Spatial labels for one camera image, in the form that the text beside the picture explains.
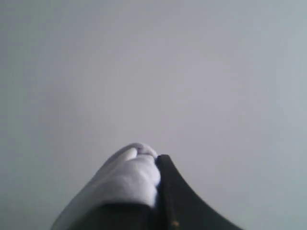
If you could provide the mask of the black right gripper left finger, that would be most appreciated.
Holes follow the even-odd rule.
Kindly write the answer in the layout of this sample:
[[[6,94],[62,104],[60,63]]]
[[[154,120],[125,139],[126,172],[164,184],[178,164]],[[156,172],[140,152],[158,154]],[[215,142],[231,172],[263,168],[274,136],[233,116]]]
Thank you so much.
[[[107,204],[90,210],[71,230],[154,230],[154,211],[143,204]]]

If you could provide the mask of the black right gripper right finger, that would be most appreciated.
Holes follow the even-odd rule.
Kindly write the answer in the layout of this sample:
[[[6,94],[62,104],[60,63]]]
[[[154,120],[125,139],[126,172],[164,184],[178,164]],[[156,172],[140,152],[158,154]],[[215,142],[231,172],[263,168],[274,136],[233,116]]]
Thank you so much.
[[[160,230],[239,230],[188,185],[168,155],[160,155],[156,165],[161,174],[158,213]]]

